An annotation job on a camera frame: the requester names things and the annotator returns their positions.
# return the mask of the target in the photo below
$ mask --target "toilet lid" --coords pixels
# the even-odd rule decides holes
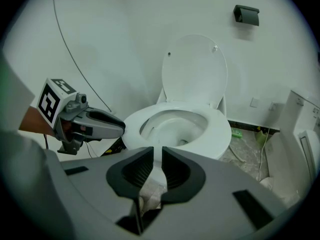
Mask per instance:
[[[212,104],[225,94],[228,70],[225,57],[211,39],[187,35],[169,46],[162,64],[167,100]]]

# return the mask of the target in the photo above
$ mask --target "black wall fixture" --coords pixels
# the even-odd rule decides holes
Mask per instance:
[[[233,14],[236,22],[259,26],[259,9],[244,5],[236,5]]]

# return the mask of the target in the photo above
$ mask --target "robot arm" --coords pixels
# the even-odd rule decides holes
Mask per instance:
[[[87,96],[77,93],[62,79],[47,79],[37,106],[62,142],[59,153],[76,155],[83,142],[119,138],[126,125],[112,114],[89,107]],[[71,134],[63,131],[62,121],[71,123]]]

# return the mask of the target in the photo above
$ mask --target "wall outlet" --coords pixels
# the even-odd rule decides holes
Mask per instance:
[[[277,103],[276,102],[271,102],[271,105],[269,107],[270,111],[275,111],[277,108]]]
[[[259,99],[253,97],[252,100],[251,100],[251,103],[250,103],[250,107],[257,108],[258,105],[259,105]]]

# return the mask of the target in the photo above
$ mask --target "cable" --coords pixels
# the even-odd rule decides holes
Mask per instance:
[[[234,154],[234,156],[242,163],[245,163],[246,160],[243,160],[241,157],[239,157],[236,152],[232,149],[231,145],[229,145],[229,149],[231,150],[231,152]]]
[[[56,12],[56,3],[55,3],[55,0],[53,0],[53,9],[54,9],[55,19],[56,19],[56,22],[57,22],[57,24],[58,24],[58,28],[59,28],[59,31],[60,31],[62,40],[63,40],[63,42],[64,42],[64,45],[65,45],[66,49],[68,50],[68,52],[69,52],[69,54],[70,54],[70,56],[71,56],[71,58],[72,58],[72,60],[73,60],[73,62],[74,62],[74,64],[75,64],[76,68],[79,70],[80,74],[82,75],[82,77],[84,78],[84,80],[86,81],[86,83],[90,86],[90,88],[92,89],[92,91],[97,95],[97,97],[102,101],[102,103],[110,110],[110,112],[112,112],[111,109],[108,107],[108,105],[100,98],[100,96],[98,95],[98,93],[96,93],[96,91],[92,88],[92,86],[90,85],[90,83],[88,82],[88,80],[85,78],[84,74],[82,74],[82,72],[81,72],[80,68],[78,67],[78,65],[77,65],[74,57],[72,56],[72,54],[71,54],[71,52],[70,52],[70,50],[69,50],[69,48],[68,48],[68,46],[67,46],[66,40],[65,40],[64,36],[62,35],[62,31],[61,31],[61,28],[60,28],[60,24],[59,24],[57,12]]]
[[[48,145],[47,135],[44,134],[43,137],[44,137],[44,140],[45,140],[45,148],[48,150],[49,149],[49,145]]]
[[[91,154],[90,154],[90,151],[89,151],[89,147],[88,147],[88,144],[87,143],[85,143],[86,144],[86,148],[88,149],[88,152],[89,152],[89,156],[91,157],[91,158],[93,158],[92,156],[91,156]]]
[[[263,151],[264,151],[264,148],[265,148],[265,145],[266,145],[268,136],[269,136],[269,131],[270,131],[270,128],[268,129],[268,133],[266,134],[266,138],[265,138],[263,147],[262,147],[262,149],[261,149],[261,160],[260,160],[259,176],[258,176],[258,181],[259,181],[259,182],[260,182],[260,171],[261,171],[261,166],[262,166],[262,153],[263,153]]]

